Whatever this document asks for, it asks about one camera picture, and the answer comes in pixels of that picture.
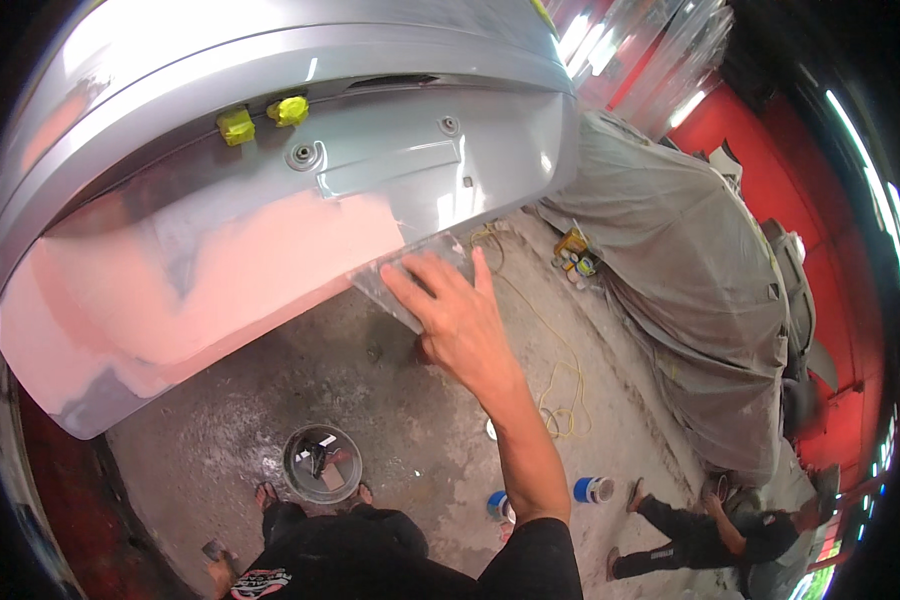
black pants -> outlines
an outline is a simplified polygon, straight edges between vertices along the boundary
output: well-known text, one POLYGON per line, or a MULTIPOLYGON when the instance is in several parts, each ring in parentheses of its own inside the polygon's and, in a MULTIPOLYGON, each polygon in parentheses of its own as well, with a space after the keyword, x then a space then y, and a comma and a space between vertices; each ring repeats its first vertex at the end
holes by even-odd
MULTIPOLYGON (((376 509, 370 504, 357 504, 343 517, 379 523, 410 554, 423 558, 430 554, 426 535, 420 531, 417 523, 400 510, 376 509)), ((281 538, 293 531, 295 525, 306 519, 307 513, 300 508, 300 504, 274 502, 269 505, 264 510, 264 548, 278 544, 281 538)))
POLYGON ((671 541, 648 552, 635 552, 618 558, 613 564, 613 576, 617 579, 651 571, 717 569, 730 565, 729 551, 720 541, 713 517, 673 509, 651 495, 643 499, 636 512, 671 541))

yellow extension cord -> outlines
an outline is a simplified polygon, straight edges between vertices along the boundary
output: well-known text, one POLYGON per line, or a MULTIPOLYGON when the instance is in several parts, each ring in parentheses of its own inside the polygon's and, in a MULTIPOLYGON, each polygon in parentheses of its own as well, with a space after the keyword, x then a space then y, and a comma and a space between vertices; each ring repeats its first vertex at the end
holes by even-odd
POLYGON ((487 237, 487 236, 492 237, 493 241, 495 241, 497 243, 497 247, 500 249, 500 265, 496 269, 490 269, 490 272, 493 275, 497 276, 499 279, 506 282, 506 284, 509 285, 511 288, 513 288, 513 291, 517 293, 517 296, 522 298, 523 302, 527 303, 527 306, 529 306, 529 309, 531 311, 533 311, 533 314, 536 315, 536 318, 540 319, 540 322, 544 326, 546 326, 546 328, 548 330, 550 330, 550 332, 553 335, 555 335, 557 337, 557 339, 559 339, 560 342, 563 342, 564 346, 566 346, 567 349, 569 349, 570 354, 573 354, 573 359, 574 359, 574 362, 576 363, 576 366, 573 366, 570 363, 567 363, 563 360, 557 361, 556 364, 553 365, 553 371, 550 373, 550 385, 547 387, 546 390, 544 390, 543 393, 540 394, 540 400, 539 400, 539 402, 537 402, 536 408, 541 413, 544 410, 546 410, 548 413, 550 413, 550 415, 547 417, 547 420, 546 420, 547 431, 549 431, 550 435, 552 435, 552 437, 554 437, 554 438, 569 438, 571 436, 575 437, 575 438, 586 438, 589 435, 590 430, 593 429, 593 417, 590 415, 590 411, 587 408, 587 402, 585 400, 586 393, 587 393, 587 387, 586 387, 586 383, 584 380, 584 369, 580 364, 580 357, 577 355, 577 351, 574 349, 573 345, 571 345, 570 342, 567 342, 564 339, 564 336, 562 336, 556 329, 554 329, 552 327, 552 325, 547 321, 546 318, 543 318, 543 315, 540 314, 540 311, 537 310, 537 307, 534 306, 533 303, 527 299, 527 296, 524 295, 523 292, 521 292, 519 290, 519 288, 516 287, 516 285, 514 285, 514 282, 507 279, 507 276, 504 275, 503 268, 504 268, 504 262, 506 261, 507 257, 506 257, 506 254, 504 253, 504 245, 500 241, 500 238, 497 237, 496 231, 491 229, 489 225, 484 224, 483 231, 477 231, 470 235, 470 248, 471 249, 473 248, 474 240, 481 238, 481 237, 487 237), (554 389, 554 379, 557 377, 557 369, 561 365, 563 365, 564 367, 566 367, 567 369, 569 369, 570 371, 572 371, 573 373, 576 374, 576 391, 574 392, 573 404, 570 405, 570 408, 557 408, 556 410, 551 411, 550 409, 544 408, 543 402, 544 402, 544 400, 546 400, 547 395, 550 394, 550 391, 554 389), (574 410, 577 408, 578 402, 579 402, 579 405, 583 407, 583 412, 586 413, 586 419, 590 425, 589 427, 586 428, 586 431, 583 432, 582 434, 576 432, 577 421, 575 418, 574 410), (560 425, 557 423, 558 415, 566 415, 567 416, 567 432, 566 433, 562 433, 560 431, 560 425))

foot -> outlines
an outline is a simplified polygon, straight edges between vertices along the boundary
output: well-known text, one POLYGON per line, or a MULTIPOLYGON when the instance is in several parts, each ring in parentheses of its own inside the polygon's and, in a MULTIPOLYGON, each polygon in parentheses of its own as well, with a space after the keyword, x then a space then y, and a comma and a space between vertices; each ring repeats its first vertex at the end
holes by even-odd
POLYGON ((617 577, 613 574, 613 566, 616 565, 618 560, 620 560, 620 548, 613 546, 610 553, 606 555, 606 581, 616 580, 617 577))
POLYGON ((261 513, 280 501, 279 496, 276 495, 274 484, 269 481, 257 484, 257 492, 254 499, 257 501, 257 506, 260 507, 261 513))
POLYGON ((237 573, 233 570, 232 562, 233 558, 224 551, 219 558, 207 564, 207 572, 213 579, 214 598, 223 598, 236 585, 237 573))
POLYGON ((360 485, 357 486, 357 490, 353 492, 353 495, 350 496, 353 498, 354 505, 357 504, 369 504, 373 506, 373 492, 371 491, 370 486, 360 481, 360 485))
POLYGON ((647 498, 647 494, 643 492, 643 477, 640 477, 633 484, 633 491, 630 492, 630 500, 629 504, 626 505, 626 511, 628 513, 636 513, 644 498, 647 498))

mechanic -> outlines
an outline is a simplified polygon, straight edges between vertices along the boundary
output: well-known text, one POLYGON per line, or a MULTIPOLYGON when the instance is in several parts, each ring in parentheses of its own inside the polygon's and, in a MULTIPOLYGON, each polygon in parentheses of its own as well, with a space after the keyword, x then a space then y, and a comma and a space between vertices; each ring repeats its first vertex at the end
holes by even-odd
POLYGON ((229 560, 211 563, 216 598, 584 597, 567 528, 564 465, 507 342, 479 246, 473 262, 471 286, 432 253, 405 256, 404 267, 432 294, 393 267, 381 268, 380 276, 423 324, 424 352, 493 420, 504 487, 516 512, 503 550, 474 580, 426 558, 420 529, 398 510, 374 509, 366 486, 352 510, 307 518, 264 483, 257 487, 264 551, 239 579, 229 560))
POLYGON ((626 556, 620 556, 620 549, 613 548, 606 557, 606 581, 659 570, 720 569, 774 561, 794 545, 800 534, 821 524, 819 502, 815 495, 796 512, 742 512, 730 517, 720 498, 708 493, 703 498, 707 514, 698 514, 675 510, 651 494, 644 494, 641 477, 633 486, 626 511, 643 515, 671 541, 648 552, 626 556))

car cover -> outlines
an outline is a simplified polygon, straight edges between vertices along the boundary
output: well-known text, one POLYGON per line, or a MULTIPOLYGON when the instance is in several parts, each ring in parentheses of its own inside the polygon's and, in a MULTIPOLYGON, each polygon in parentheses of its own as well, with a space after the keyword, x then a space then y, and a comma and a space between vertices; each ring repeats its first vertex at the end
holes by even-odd
POLYGON ((609 112, 580 119, 579 166, 541 200, 576 223, 649 354, 696 452, 742 485, 773 476, 789 313, 770 245, 707 162, 655 144, 609 112))

